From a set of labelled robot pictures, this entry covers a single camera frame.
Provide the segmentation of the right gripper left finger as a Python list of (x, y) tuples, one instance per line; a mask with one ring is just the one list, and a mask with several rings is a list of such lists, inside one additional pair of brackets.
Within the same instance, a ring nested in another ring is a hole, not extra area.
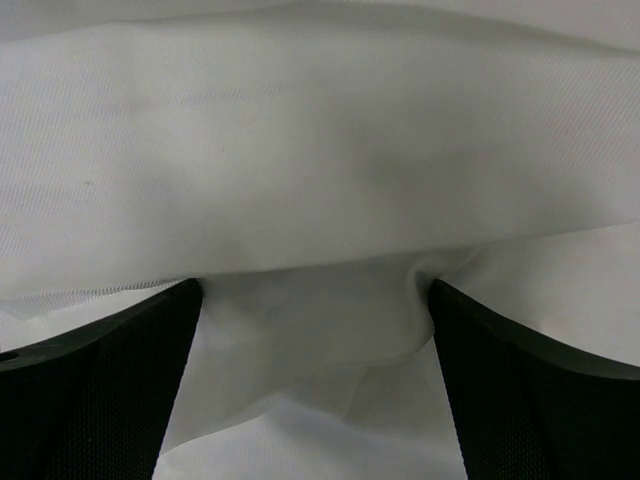
[(202, 300), (189, 279), (2, 353), (2, 478), (152, 478)]

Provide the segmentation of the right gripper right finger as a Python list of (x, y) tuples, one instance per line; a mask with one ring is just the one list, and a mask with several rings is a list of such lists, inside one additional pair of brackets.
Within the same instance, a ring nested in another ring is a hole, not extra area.
[(470, 479), (636, 479), (639, 369), (434, 281), (428, 311)]

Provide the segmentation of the white pleated skirt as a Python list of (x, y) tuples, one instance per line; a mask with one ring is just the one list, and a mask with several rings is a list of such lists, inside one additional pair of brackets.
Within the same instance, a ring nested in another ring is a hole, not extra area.
[(159, 479), (461, 479), (418, 284), (639, 360), (635, 1), (5, 1), (1, 346), (185, 278)]

